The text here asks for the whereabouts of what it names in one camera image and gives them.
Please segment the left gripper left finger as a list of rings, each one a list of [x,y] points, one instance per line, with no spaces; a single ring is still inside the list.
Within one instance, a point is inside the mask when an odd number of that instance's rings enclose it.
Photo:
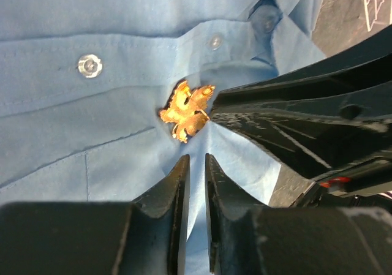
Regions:
[[[130,202],[1,206],[2,274],[184,274],[190,158]]]

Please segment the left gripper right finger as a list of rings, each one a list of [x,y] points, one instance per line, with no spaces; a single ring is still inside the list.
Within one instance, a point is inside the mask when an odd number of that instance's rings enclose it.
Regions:
[[[272,208],[205,156],[213,274],[390,274],[391,204]]]

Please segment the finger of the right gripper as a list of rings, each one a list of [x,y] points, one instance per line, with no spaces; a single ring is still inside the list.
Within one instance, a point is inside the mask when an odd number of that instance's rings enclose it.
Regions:
[[[223,108],[340,96],[391,81],[391,27],[332,57],[274,79],[221,91],[211,115]]]
[[[273,113],[214,111],[211,119],[307,179],[359,179],[391,169],[390,131]]]

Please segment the red gold leaf brooch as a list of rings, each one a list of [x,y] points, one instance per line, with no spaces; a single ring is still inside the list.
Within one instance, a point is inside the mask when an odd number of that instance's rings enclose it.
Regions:
[[[209,121],[206,113],[208,101],[215,86],[206,85],[191,90],[187,80],[180,81],[170,96],[167,106],[159,111],[164,123],[173,123],[172,137],[187,143],[188,136],[195,136]]]

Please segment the light blue button shirt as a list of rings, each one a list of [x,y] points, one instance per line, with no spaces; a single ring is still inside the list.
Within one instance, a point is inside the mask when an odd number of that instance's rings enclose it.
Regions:
[[[280,164],[208,122],[158,115],[183,79],[216,91],[323,59],[323,0],[1,0],[1,202],[132,200],[190,155],[186,274],[208,274],[205,154],[268,203]]]

